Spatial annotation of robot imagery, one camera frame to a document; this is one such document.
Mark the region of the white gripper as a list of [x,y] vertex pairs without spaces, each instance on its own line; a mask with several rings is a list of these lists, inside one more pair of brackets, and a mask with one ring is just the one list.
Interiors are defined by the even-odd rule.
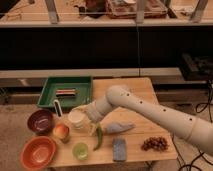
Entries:
[[101,113],[97,110],[94,102],[88,105],[81,105],[75,107],[71,112],[80,112],[85,115],[90,120],[89,134],[94,135],[96,129],[98,128],[99,122],[103,119]]

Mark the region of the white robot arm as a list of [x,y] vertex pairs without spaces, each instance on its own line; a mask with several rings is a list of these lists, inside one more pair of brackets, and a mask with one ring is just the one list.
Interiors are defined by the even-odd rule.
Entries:
[[150,103],[130,92],[125,85],[113,85],[93,102],[78,106],[72,112],[86,115],[92,123],[101,122],[118,107],[134,111],[186,142],[213,156],[213,123],[199,117]]

